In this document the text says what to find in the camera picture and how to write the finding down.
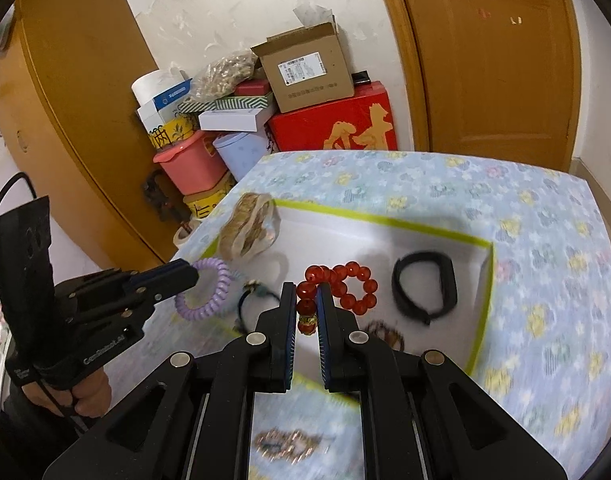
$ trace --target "door frame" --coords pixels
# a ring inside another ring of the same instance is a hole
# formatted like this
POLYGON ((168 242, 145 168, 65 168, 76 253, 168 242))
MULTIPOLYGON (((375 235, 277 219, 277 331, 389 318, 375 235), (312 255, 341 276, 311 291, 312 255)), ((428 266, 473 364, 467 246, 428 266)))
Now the door frame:
MULTIPOLYGON (((412 141, 417 152, 431 151, 430 132, 428 124, 428 108, 426 104, 425 85, 421 70, 421 59, 412 27, 412 20, 404 0, 384 0, 390 15, 394 37, 399 49, 403 76, 405 77, 406 93, 412 121, 412 141)), ((572 110, 566 134, 564 170, 567 171, 572 160, 572 151, 579 126, 579 111, 581 108, 581 44, 577 27, 576 13, 572 0, 563 0, 570 36, 572 38, 572 110)))

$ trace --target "pink plastic bin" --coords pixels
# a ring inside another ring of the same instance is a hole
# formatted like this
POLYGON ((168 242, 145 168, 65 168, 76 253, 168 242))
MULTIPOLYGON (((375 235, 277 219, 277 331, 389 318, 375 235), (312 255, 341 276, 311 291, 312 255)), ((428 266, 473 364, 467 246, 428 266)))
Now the pink plastic bin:
POLYGON ((212 146, 216 132, 197 130, 189 138, 154 155, 174 185, 184 195, 212 189, 228 168, 212 146))

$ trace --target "cardboard flap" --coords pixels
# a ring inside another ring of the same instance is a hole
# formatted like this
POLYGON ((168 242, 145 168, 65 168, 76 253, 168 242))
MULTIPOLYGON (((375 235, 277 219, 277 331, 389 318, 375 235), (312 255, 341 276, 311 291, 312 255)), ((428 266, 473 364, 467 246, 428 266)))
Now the cardboard flap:
POLYGON ((295 44, 335 35, 336 32, 332 23, 320 23, 319 25, 314 25, 314 27, 297 28, 278 37, 275 36, 265 43, 253 46, 252 51, 259 57, 268 56, 268 54, 278 52, 295 44))

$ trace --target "silver screw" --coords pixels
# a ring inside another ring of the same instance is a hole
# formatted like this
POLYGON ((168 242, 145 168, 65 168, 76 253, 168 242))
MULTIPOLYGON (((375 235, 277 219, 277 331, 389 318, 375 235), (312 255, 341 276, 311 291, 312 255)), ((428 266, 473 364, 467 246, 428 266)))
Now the silver screw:
POLYGON ((265 335, 261 332, 252 332, 246 337, 246 341, 251 345, 260 345, 265 343, 265 335))
POLYGON ((170 357, 170 364, 175 368, 181 368, 190 362, 190 356, 186 352, 177 352, 170 357))
POLYGON ((355 330, 348 336, 348 339, 357 345, 363 345, 364 343, 367 343, 367 340, 370 339, 370 337, 365 332, 361 332, 361 330, 355 330))
POLYGON ((426 352, 425 360, 431 365, 439 366, 444 364, 445 355, 438 350, 430 350, 429 352, 426 352))

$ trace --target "baseboard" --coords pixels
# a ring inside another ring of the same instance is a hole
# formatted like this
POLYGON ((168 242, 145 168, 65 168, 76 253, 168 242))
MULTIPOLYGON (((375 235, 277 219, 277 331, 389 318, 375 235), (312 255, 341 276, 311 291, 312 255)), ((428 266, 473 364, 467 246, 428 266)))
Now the baseboard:
POLYGON ((605 223, 607 223, 611 229, 611 200, 580 158, 572 159, 570 163, 570 174, 578 176, 588 183, 592 195, 594 195, 594 200, 599 206, 599 211, 601 211, 605 223))

